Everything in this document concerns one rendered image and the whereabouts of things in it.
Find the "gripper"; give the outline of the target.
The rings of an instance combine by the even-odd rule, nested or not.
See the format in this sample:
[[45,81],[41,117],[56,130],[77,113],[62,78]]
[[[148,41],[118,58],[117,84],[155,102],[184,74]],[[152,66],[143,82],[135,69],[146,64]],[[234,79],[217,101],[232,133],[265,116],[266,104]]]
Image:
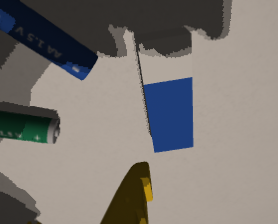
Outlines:
[[149,164],[138,162],[125,175],[100,224],[149,224],[147,202],[152,200]]

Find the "dark blue aa battery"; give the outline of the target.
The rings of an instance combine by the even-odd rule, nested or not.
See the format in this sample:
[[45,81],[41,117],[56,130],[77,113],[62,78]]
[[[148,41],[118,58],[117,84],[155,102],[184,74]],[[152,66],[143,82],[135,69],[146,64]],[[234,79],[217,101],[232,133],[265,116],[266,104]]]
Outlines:
[[98,55],[20,0],[0,0],[0,30],[84,80]]

